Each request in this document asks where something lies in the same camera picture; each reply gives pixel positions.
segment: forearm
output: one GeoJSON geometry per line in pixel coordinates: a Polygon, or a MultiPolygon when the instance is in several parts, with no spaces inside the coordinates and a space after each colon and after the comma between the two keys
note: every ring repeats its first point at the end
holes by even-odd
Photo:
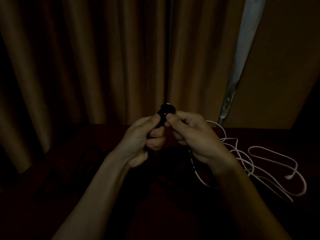
{"type": "Polygon", "coordinates": [[[129,169],[130,166],[118,152],[111,152],[52,239],[102,239],[129,169]]]}
{"type": "Polygon", "coordinates": [[[253,183],[235,157],[230,154],[222,162],[209,163],[226,205],[239,233],[246,239],[291,239],[270,212],[253,183]]]}

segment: cable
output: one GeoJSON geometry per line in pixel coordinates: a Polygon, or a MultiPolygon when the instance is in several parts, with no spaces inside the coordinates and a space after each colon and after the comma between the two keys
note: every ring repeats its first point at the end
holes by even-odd
{"type": "MultiPolygon", "coordinates": [[[[264,169],[262,169],[262,168],[260,168],[260,167],[255,166],[254,163],[253,163],[253,161],[252,161],[252,159],[250,158],[250,156],[249,156],[248,154],[246,154],[245,152],[243,152],[243,151],[241,151],[241,150],[238,150],[238,138],[227,138],[226,131],[224,130],[224,128],[223,128],[221,125],[219,125],[219,124],[216,123],[216,122],[210,121],[210,120],[207,120],[206,122],[210,122],[210,123],[213,123],[213,124],[215,124],[215,125],[218,125],[218,126],[223,130],[223,133],[224,133],[224,136],[225,136],[225,137],[224,137],[224,138],[220,138],[221,142],[222,142],[224,145],[228,145],[228,146],[230,146],[230,147],[233,148],[232,150],[230,150],[230,152],[236,152],[236,153],[237,153],[238,157],[236,157],[236,159],[238,159],[238,160],[241,161],[241,163],[242,163],[242,165],[243,165],[243,167],[244,167],[244,170],[248,173],[248,177],[250,177],[250,176],[255,177],[258,181],[260,181],[262,184],[264,184],[267,188],[269,188],[272,192],[274,192],[274,193],[275,193],[276,195],[278,195],[280,198],[286,200],[284,197],[282,197],[280,194],[278,194],[275,190],[273,190],[269,185],[267,185],[263,180],[269,181],[269,182],[270,182],[272,185],[274,185],[279,191],[281,191],[281,192],[286,196],[286,198],[288,198],[289,201],[291,201],[291,202],[293,202],[293,199],[292,199],[290,196],[302,196],[303,194],[306,193],[306,191],[307,191],[307,183],[306,183],[304,177],[301,175],[301,173],[298,172],[298,170],[297,170],[297,168],[298,168],[298,163],[297,163],[293,158],[288,157],[288,156],[283,155],[283,154],[280,154],[280,153],[278,153],[278,152],[271,151],[270,149],[267,149],[267,148],[264,148],[264,147],[261,147],[261,146],[251,146],[251,147],[248,148],[248,154],[249,154],[250,156],[252,156],[252,157],[259,158],[259,159],[263,159],[263,160],[266,160],[266,161],[269,161],[269,162],[272,162],[272,163],[276,163],[276,164],[282,165],[282,166],[284,166],[284,167],[290,168],[290,169],[293,171],[293,173],[290,174],[290,175],[285,176],[285,178],[286,178],[287,180],[291,180],[291,179],[294,177],[294,175],[297,174],[297,175],[301,178],[301,180],[302,180],[302,182],[303,182],[303,190],[302,190],[300,193],[290,193],[290,192],[287,191],[270,173],[268,173],[266,170],[264,170],[264,169]],[[235,141],[235,146],[233,146],[233,145],[231,145],[231,144],[228,144],[228,143],[225,143],[224,141],[226,141],[226,140],[236,140],[236,141],[235,141]],[[261,148],[261,149],[267,150],[267,151],[269,151],[269,152],[275,153],[275,154],[277,154],[277,155],[286,157],[286,158],[294,161],[295,167],[293,168],[293,167],[290,167],[290,166],[288,166],[288,165],[286,165],[286,164],[284,164],[284,163],[280,163],[280,162],[277,162],[277,161],[270,160],[270,159],[268,159],[268,158],[256,156],[256,155],[254,155],[254,154],[252,154],[252,153],[250,152],[250,149],[252,149],[252,148],[261,148]],[[243,155],[245,155],[249,160],[247,161],[247,160],[243,159],[243,158],[241,157],[241,154],[240,154],[240,153],[242,153],[243,155]],[[269,178],[267,178],[267,177],[255,175],[255,174],[254,174],[254,170],[255,170],[255,169],[258,169],[258,170],[266,173],[272,180],[269,179],[269,178]]],[[[193,168],[194,168],[195,174],[197,175],[198,179],[199,179],[204,185],[206,185],[207,187],[210,188],[210,186],[207,185],[207,184],[199,177],[199,175],[198,175],[198,173],[197,173],[197,171],[196,171],[196,169],[195,169],[195,167],[194,167],[194,165],[193,165],[192,155],[191,155],[190,150],[189,150],[189,153],[190,153],[191,163],[192,163],[192,166],[193,166],[193,168]]]]}

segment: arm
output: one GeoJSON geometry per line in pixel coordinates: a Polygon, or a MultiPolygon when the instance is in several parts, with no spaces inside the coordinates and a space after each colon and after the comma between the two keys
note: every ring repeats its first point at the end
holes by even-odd
{"type": "Polygon", "coordinates": [[[86,192],[60,226],[52,239],[102,239],[120,187],[131,167],[148,158],[144,145],[159,150],[163,143],[164,127],[153,129],[160,116],[142,118],[126,132],[119,145],[106,157],[86,192]],[[153,139],[147,140],[150,132],[153,139]]]}
{"type": "Polygon", "coordinates": [[[189,145],[194,156],[209,165],[244,239],[291,239],[263,202],[237,159],[202,116],[177,111],[175,115],[167,115],[165,125],[174,128],[180,144],[189,145]]]}

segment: fingernail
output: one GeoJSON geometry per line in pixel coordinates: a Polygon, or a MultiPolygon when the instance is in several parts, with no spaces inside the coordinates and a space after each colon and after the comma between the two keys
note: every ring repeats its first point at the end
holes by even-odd
{"type": "Polygon", "coordinates": [[[167,114],[167,116],[166,116],[166,118],[167,118],[168,120],[170,120],[170,119],[172,119],[172,118],[173,118],[173,116],[174,116],[173,114],[168,113],[168,114],[167,114]]]}

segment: hand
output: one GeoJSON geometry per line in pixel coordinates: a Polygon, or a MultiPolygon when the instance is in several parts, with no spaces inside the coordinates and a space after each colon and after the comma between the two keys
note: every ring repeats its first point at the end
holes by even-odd
{"type": "Polygon", "coordinates": [[[142,164],[148,158],[148,152],[143,150],[147,145],[150,149],[160,150],[165,143],[165,128],[154,129],[160,122],[160,115],[157,113],[150,117],[145,117],[135,121],[125,133],[122,141],[114,149],[117,153],[128,161],[131,167],[142,164]]]}
{"type": "Polygon", "coordinates": [[[230,156],[230,151],[201,115],[177,111],[175,115],[167,114],[166,118],[165,126],[174,129],[174,136],[179,143],[189,145],[199,161],[208,163],[209,159],[217,160],[230,156]]]}

